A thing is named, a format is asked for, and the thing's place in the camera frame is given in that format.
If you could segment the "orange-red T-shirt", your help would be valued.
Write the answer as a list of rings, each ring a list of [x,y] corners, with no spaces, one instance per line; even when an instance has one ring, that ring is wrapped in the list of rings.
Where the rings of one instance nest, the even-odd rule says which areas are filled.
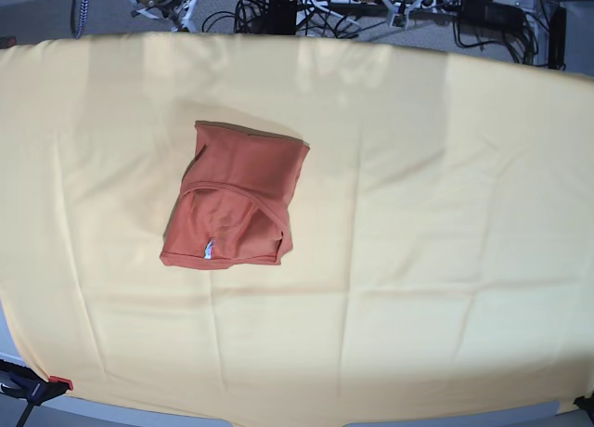
[[[198,270],[279,265],[292,248],[289,206],[308,146],[222,123],[197,122],[195,130],[161,261]]]

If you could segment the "yellow table cloth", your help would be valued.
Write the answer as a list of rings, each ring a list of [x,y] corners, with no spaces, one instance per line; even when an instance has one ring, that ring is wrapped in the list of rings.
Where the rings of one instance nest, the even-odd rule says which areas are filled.
[[[280,265],[161,262],[196,123],[310,148]],[[593,81],[353,41],[145,33],[1,54],[1,305],[78,398],[237,426],[593,388]]]

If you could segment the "black power adapter box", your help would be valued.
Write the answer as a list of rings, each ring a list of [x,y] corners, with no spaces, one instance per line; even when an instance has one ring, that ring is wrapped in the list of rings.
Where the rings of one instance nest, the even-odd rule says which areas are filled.
[[[525,14],[516,7],[483,0],[462,0],[458,18],[479,28],[500,32],[521,32]]]

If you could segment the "black tower case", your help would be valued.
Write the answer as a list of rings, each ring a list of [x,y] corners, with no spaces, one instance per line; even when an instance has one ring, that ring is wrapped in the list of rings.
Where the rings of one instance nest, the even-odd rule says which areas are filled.
[[[548,68],[552,70],[565,69],[566,21],[566,9],[558,6],[549,20]]]

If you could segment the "blue clamp with red tip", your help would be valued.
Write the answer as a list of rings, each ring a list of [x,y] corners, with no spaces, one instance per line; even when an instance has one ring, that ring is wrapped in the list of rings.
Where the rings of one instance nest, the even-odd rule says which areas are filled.
[[[73,390],[70,380],[50,376],[46,380],[31,369],[1,360],[1,395],[26,401],[17,427],[23,427],[36,407]]]

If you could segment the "red clamp at left edge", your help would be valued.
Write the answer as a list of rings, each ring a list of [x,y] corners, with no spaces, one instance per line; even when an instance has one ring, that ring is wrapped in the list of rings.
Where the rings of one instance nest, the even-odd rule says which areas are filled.
[[[0,49],[9,49],[17,44],[17,40],[14,36],[1,36],[0,37]]]

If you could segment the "black clamp right corner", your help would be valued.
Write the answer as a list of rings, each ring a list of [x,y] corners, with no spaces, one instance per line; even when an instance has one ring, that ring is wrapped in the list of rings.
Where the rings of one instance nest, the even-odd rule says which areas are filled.
[[[575,399],[574,405],[580,410],[584,411],[591,424],[594,425],[594,395],[579,396]]]

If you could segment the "black central post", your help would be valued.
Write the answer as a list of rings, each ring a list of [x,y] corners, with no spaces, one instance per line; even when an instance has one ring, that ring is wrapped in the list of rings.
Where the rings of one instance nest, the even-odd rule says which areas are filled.
[[[266,0],[265,30],[271,35],[296,33],[298,0]]]

